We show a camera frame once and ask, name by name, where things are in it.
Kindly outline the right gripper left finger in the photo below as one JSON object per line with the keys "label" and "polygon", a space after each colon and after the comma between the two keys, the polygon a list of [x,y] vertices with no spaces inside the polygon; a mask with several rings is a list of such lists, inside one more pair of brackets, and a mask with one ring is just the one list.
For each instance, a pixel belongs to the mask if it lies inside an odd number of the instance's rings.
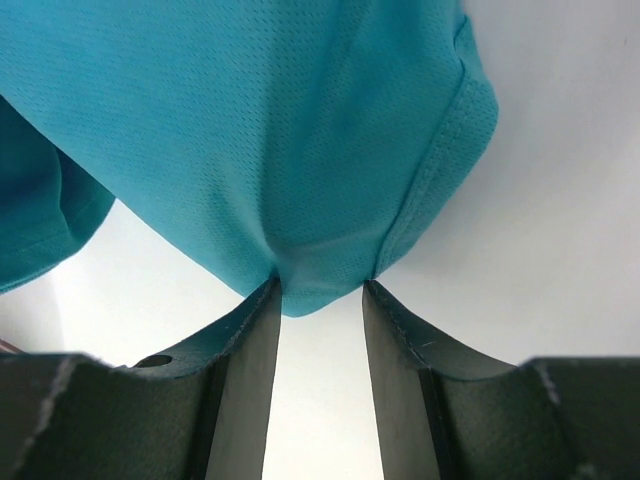
{"label": "right gripper left finger", "polygon": [[5,479],[258,479],[281,288],[132,367],[79,353],[1,357]]}

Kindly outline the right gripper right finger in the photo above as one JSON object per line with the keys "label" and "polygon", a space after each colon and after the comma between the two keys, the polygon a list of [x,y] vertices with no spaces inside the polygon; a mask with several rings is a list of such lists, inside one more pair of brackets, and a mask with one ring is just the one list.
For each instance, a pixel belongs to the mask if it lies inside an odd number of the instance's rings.
{"label": "right gripper right finger", "polygon": [[639,361],[511,365],[367,282],[364,330],[388,479],[635,479]]}

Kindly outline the teal t shirt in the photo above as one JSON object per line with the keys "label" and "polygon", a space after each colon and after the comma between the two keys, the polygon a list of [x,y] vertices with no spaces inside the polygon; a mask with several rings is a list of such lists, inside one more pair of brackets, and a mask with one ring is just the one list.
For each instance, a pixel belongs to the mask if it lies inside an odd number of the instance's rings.
{"label": "teal t shirt", "polygon": [[408,253],[498,104],[456,1],[5,1],[1,93],[239,294],[315,312]]}

